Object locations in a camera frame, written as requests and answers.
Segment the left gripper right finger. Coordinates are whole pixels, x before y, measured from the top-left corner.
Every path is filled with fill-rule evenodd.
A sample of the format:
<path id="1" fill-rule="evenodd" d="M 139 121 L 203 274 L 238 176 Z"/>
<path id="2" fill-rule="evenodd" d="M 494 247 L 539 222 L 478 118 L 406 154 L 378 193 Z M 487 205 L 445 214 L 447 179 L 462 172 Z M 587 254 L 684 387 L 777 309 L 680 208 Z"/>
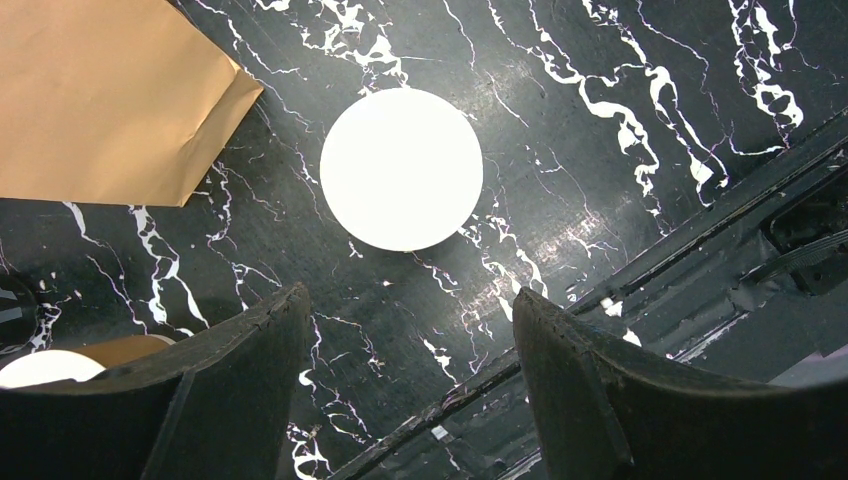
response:
<path id="1" fill-rule="evenodd" d="M 786 388 L 679 363 L 522 288 L 513 333 L 552 479 L 843 479 L 847 385 Z"/>

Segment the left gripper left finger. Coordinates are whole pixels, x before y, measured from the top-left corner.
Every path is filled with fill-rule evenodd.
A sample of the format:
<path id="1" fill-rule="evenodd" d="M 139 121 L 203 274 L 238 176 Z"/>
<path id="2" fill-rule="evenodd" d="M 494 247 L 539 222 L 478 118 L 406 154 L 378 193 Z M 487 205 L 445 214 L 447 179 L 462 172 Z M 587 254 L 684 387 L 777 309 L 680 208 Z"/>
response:
<path id="1" fill-rule="evenodd" d="M 85 382 L 1 393 L 5 479 L 272 479 L 306 354 L 308 289 Z"/>

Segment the brown paper coffee cup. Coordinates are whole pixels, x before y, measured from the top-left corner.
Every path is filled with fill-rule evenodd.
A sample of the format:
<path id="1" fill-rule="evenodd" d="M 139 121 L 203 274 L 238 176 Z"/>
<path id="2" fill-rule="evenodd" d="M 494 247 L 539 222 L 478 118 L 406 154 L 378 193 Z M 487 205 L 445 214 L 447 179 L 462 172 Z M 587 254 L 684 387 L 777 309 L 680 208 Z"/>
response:
<path id="1" fill-rule="evenodd" d="M 157 353 L 175 343 L 161 335 L 134 335 L 73 350 L 31 353 L 1 368 L 1 388 L 18 389 L 64 380 L 85 382 L 108 368 Z"/>

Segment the kraft paper takeout bag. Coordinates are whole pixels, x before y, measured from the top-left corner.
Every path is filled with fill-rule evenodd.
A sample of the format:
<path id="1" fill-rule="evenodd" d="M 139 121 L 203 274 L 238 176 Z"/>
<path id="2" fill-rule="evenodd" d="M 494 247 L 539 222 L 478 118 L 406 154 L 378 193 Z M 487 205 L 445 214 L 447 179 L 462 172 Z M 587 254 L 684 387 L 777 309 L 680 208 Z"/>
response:
<path id="1" fill-rule="evenodd" d="M 183 206 L 261 90 L 166 1 L 5 1 L 1 194 Z"/>

